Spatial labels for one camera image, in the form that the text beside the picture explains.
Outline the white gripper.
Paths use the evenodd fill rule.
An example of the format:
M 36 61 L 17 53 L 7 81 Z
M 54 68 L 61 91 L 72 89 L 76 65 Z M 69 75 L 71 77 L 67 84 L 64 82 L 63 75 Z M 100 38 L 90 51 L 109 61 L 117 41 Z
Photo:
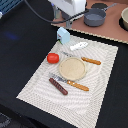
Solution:
M 75 15 L 85 10 L 86 0 L 48 0 L 53 3 L 60 10 L 68 15 Z M 61 11 L 59 9 L 54 10 L 54 18 L 59 19 Z M 66 21 L 66 27 L 71 28 L 73 20 Z

